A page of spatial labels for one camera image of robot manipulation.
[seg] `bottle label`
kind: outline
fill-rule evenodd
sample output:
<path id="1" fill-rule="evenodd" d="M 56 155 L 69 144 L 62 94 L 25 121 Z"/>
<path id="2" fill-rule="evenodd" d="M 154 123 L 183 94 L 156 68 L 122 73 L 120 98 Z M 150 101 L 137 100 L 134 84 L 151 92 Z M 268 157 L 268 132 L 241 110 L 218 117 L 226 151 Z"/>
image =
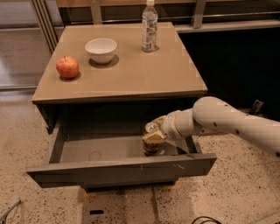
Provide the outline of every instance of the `bottle label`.
<path id="1" fill-rule="evenodd" d="M 157 19 L 143 19 L 142 48 L 145 51 L 154 51 L 157 44 Z"/>

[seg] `cable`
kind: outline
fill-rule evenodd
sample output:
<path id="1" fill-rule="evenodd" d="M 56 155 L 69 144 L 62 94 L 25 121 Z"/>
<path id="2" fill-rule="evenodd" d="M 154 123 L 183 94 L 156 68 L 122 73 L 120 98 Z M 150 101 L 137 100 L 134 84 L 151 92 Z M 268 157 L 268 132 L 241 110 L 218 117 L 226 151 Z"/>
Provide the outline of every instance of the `cable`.
<path id="1" fill-rule="evenodd" d="M 204 224 L 204 223 L 207 223 L 207 222 L 212 222 L 212 223 L 216 223 L 216 224 L 221 224 L 221 222 L 219 222 L 218 220 L 213 219 L 213 218 L 211 218 L 211 217 L 209 217 L 209 216 L 200 216 L 200 217 L 196 218 L 196 219 L 192 222 L 192 224 L 195 224 L 195 222 L 196 222 L 197 220 L 200 220 L 200 219 L 208 219 L 208 220 L 203 220 L 200 224 Z"/>

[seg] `floor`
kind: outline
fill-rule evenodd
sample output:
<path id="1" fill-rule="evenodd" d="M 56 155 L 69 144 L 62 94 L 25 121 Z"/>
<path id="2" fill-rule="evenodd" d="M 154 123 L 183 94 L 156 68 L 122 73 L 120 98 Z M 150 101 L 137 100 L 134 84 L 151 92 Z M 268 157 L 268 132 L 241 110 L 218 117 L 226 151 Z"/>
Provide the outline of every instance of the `floor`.
<path id="1" fill-rule="evenodd" d="M 0 31 L 0 49 L 1 85 L 39 81 L 49 57 L 39 31 Z M 223 224 L 280 221 L 280 160 L 233 135 L 199 137 L 203 153 L 218 159 L 207 176 L 175 185 L 40 188 L 26 168 L 45 162 L 50 136 L 32 94 L 0 93 L 0 215 L 23 202 L 7 223 L 191 224 L 201 215 Z"/>

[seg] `water bottle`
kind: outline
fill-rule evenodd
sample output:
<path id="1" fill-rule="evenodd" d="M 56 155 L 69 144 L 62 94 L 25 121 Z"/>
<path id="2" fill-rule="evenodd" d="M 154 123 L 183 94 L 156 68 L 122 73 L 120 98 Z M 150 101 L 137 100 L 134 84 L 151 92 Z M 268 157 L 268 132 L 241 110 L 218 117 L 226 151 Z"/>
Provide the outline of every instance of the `water bottle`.
<path id="1" fill-rule="evenodd" d="M 147 0 L 147 7 L 142 15 L 142 50 L 150 53 L 156 50 L 158 13 L 154 0 Z"/>

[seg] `dark background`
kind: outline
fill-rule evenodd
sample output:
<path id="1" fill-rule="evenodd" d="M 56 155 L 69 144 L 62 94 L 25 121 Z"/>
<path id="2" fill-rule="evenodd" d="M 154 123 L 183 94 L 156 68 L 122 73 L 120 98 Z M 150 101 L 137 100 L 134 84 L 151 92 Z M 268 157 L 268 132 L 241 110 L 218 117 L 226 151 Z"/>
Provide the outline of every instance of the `dark background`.
<path id="1" fill-rule="evenodd" d="M 280 28 L 180 34 L 208 87 L 237 108 L 264 101 L 263 113 L 280 121 Z"/>

